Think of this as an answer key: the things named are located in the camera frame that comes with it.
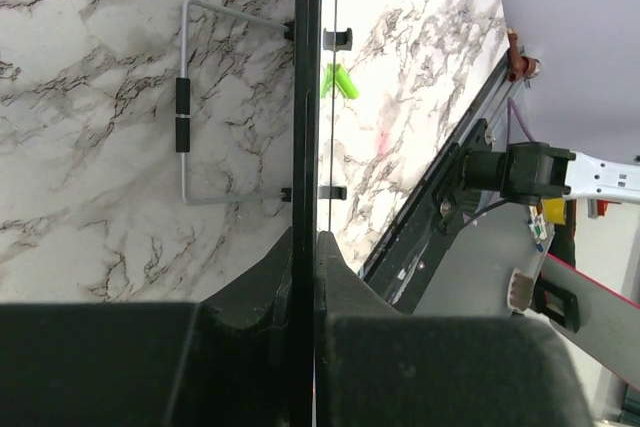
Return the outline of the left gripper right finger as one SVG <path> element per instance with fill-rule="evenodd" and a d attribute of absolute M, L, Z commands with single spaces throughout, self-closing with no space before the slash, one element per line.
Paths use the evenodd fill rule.
<path fill-rule="evenodd" d="M 320 426 L 589 426 L 568 353 L 530 319 L 397 312 L 323 232 L 316 254 Z"/>

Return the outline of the white whiteboard black frame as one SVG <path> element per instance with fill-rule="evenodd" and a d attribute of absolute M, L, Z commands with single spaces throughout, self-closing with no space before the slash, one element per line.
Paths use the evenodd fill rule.
<path fill-rule="evenodd" d="M 295 0 L 294 134 L 291 257 L 292 340 L 289 394 L 295 426 L 331 426 L 326 353 L 326 255 L 334 178 L 338 0 Z"/>

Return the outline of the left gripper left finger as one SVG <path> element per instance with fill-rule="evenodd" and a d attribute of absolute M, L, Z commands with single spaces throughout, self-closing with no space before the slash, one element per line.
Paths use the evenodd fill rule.
<path fill-rule="evenodd" d="M 5 426 L 283 426 L 292 236 L 197 302 L 5 304 Z"/>

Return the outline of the green marker cap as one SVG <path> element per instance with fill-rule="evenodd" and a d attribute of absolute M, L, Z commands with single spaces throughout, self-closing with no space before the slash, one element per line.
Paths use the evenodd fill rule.
<path fill-rule="evenodd" d="M 336 93 L 349 100 L 355 100 L 360 95 L 349 73 L 341 64 L 328 64 L 320 84 L 320 97 L 326 98 L 329 94 Z"/>

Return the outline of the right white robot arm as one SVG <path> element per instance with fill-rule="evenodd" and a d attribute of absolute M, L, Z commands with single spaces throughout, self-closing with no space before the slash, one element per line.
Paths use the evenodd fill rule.
<path fill-rule="evenodd" d="M 504 152 L 471 151 L 463 163 L 468 190 L 497 192 L 508 203 L 596 199 L 639 203 L 639 167 L 598 159 L 543 142 L 521 142 Z"/>

